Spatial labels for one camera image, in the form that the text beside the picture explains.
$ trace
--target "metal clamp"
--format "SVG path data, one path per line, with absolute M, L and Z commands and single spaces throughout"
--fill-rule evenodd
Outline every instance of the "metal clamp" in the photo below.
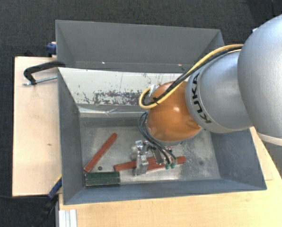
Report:
M 23 85 L 24 86 L 36 85 L 39 82 L 49 81 L 49 80 L 53 80 L 53 79 L 57 78 L 57 77 L 49 77 L 49 78 L 36 80 L 32 76 L 32 73 L 40 72 L 40 71 L 43 71 L 43 70 L 48 70 L 48 69 L 55 68 L 55 67 L 66 67 L 66 66 L 61 61 L 51 61 L 51 62 L 40 64 L 40 65 L 37 65 L 37 66 L 32 66 L 32 67 L 26 68 L 25 71 L 23 72 L 23 75 L 26 77 L 26 79 L 29 80 L 29 82 L 24 83 Z

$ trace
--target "red wooden stick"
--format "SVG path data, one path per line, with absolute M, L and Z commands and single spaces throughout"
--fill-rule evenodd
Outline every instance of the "red wooden stick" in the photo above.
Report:
M 110 148 L 110 146 L 114 143 L 118 135 L 113 133 L 108 140 L 102 145 L 101 149 L 93 156 L 93 158 L 86 164 L 83 168 L 84 171 L 90 172 L 91 169 L 95 166 L 95 164 L 100 160 L 100 158 L 105 154 L 105 152 Z
M 148 171 L 163 168 L 165 165 L 165 164 L 161 164 L 161 165 L 156 164 L 154 157 L 147 158 L 147 161 L 149 162 L 149 165 L 147 167 Z M 183 164 L 185 162 L 186 162 L 185 157 L 177 157 L 177 164 Z M 137 166 L 136 161 L 129 161 L 122 164 L 114 165 L 114 170 L 119 172 L 119 171 L 135 168 L 136 166 Z

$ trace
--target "wooden board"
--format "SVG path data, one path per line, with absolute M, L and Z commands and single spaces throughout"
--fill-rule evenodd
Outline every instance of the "wooden board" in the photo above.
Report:
M 48 194 L 61 174 L 57 80 L 23 86 L 23 71 L 55 58 L 16 57 L 14 75 L 13 196 Z M 56 69 L 35 73 L 36 79 Z

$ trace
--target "yellow cable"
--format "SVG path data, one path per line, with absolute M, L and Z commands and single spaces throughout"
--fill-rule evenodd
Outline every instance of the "yellow cable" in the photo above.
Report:
M 228 50 L 228 49 L 232 49 L 232 48 L 236 48 L 236 47 L 241 47 L 243 46 L 242 44 L 231 44 L 231 45 L 226 45 L 226 46 L 223 46 L 223 47 L 220 47 L 210 53 L 208 53 L 207 55 L 205 55 L 202 59 L 200 59 L 187 73 L 191 72 L 192 70 L 196 69 L 197 67 L 199 67 L 200 65 L 202 65 L 207 59 L 209 59 L 210 57 L 214 56 L 215 54 L 217 53 L 220 53 L 222 51 L 225 51 L 225 50 Z M 142 100 L 143 100 L 143 97 L 144 95 L 150 90 L 150 87 L 148 87 L 147 89 L 145 89 L 140 98 L 139 98 L 139 106 L 143 109 L 151 109 L 159 104 L 161 104 L 162 102 L 164 102 L 174 91 L 176 91 L 176 89 L 181 86 L 181 84 L 183 83 L 180 82 L 177 86 L 175 86 L 172 90 L 170 90 L 163 98 L 161 98 L 160 100 L 158 100 L 157 102 L 151 104 L 151 105 L 144 105 L 142 103 Z

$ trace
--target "black cable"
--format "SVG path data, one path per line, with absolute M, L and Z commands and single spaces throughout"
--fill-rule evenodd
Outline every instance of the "black cable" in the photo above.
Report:
M 167 153 L 169 153 L 174 158 L 174 160 L 176 161 L 176 157 L 170 151 L 168 151 L 164 146 L 162 146 L 158 142 L 156 142 L 155 139 L 153 137 L 151 137 L 150 134 L 147 132 L 146 128 L 145 128 L 146 129 L 145 131 L 142 129 L 142 126 L 143 126 L 144 122 L 146 121 L 146 119 L 147 119 L 147 112 L 144 112 L 141 115 L 141 117 L 139 118 L 139 122 L 138 122 L 138 127 L 139 127 L 139 131 L 141 132 L 141 134 L 144 136 L 145 139 L 148 140 L 148 142 L 153 144 L 153 146 L 155 146 L 165 156 L 168 164 L 170 164 L 171 162 L 170 162 L 168 155 L 165 153 L 165 151 Z
M 149 91 L 144 95 L 144 97 L 142 98 L 142 104 L 145 105 L 145 106 L 149 106 L 149 105 L 152 105 L 154 103 L 156 103 L 156 101 L 162 99 L 165 95 L 167 95 L 173 88 L 175 88 L 178 84 L 180 84 L 181 82 L 183 82 L 185 79 L 187 79 L 191 74 L 193 74 L 195 71 L 199 70 L 201 67 L 203 67 L 204 65 L 206 65 L 207 63 L 211 62 L 212 60 L 224 55 L 224 54 L 227 54 L 231 51 L 235 51 L 235 50 L 239 50 L 241 49 L 242 46 L 237 46 L 237 47 L 234 47 L 234 48 L 230 48 L 230 49 L 227 49 L 227 50 L 224 50 L 224 51 L 221 51 L 215 55 L 213 55 L 212 57 L 208 58 L 206 61 L 204 61 L 201 65 L 199 65 L 197 68 L 195 68 L 194 70 L 190 71 L 189 73 L 183 73 L 181 74 L 166 90 L 164 93 L 162 93 L 159 97 L 155 98 L 155 100 L 151 101 L 151 102 L 148 102 L 148 103 L 145 103 L 145 98 L 146 96 L 149 94 Z

